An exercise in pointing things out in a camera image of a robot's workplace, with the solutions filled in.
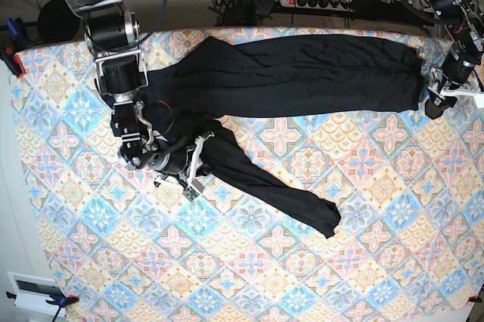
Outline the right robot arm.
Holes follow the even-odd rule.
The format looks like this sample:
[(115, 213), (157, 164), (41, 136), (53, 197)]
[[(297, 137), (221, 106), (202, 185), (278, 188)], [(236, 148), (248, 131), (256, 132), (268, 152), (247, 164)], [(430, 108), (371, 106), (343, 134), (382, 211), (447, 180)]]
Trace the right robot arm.
[(82, 20), (85, 39), (95, 60), (96, 87), (103, 97), (112, 98), (113, 133), (121, 138), (119, 156), (127, 169), (149, 167), (164, 178), (185, 182), (196, 169), (197, 156), (189, 156), (187, 141), (173, 145), (156, 137), (147, 118), (147, 68), (135, 15), (125, 0), (65, 0)]

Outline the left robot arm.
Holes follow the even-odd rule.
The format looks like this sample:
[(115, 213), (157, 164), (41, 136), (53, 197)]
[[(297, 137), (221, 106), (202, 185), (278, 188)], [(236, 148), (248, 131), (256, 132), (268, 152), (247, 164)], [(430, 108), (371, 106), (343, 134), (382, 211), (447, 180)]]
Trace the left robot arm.
[(477, 107), (483, 108), (483, 83), (477, 75), (483, 60), (483, 12), (478, 0), (427, 1), (431, 14), (419, 11), (408, 0), (400, 0), (420, 19), (443, 26), (452, 39), (442, 65), (431, 67), (425, 114), (439, 118), (460, 95), (472, 97)]

